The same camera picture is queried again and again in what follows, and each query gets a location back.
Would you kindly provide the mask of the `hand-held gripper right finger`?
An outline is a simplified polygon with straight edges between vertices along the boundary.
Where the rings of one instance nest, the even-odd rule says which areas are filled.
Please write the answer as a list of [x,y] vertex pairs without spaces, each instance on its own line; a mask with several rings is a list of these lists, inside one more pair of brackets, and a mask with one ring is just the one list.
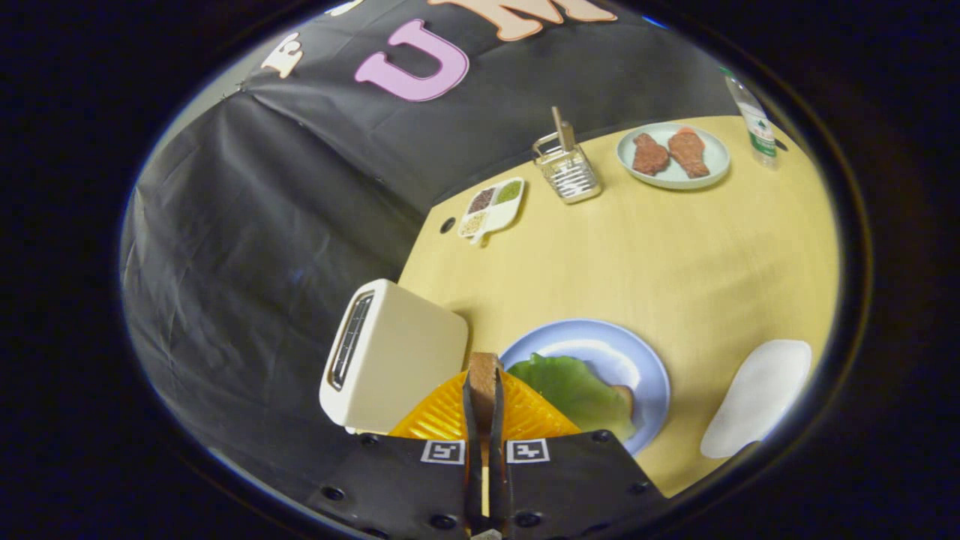
[[609,430],[510,438],[545,404],[528,385],[498,370],[489,451],[490,518],[506,539],[648,536],[668,499]]

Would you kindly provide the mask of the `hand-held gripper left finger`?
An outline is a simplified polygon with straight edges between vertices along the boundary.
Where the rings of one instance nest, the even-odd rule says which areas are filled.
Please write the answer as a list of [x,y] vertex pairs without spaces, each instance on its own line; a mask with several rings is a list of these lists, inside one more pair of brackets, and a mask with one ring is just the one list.
[[391,433],[352,435],[307,506],[356,538],[467,539],[485,520],[481,464],[470,376],[462,372]]

